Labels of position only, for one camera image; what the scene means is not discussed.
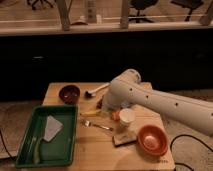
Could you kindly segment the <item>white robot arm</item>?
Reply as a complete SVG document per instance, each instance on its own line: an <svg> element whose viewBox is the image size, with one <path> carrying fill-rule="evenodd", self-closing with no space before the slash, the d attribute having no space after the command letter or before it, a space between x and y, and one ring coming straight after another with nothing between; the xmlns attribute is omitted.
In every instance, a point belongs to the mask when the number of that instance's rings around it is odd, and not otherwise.
<svg viewBox="0 0 213 171"><path fill-rule="evenodd" d="M135 69L115 77L103 97L102 109L117 110L123 102L163 114L208 136L213 136L213 103L144 88Z"/></svg>

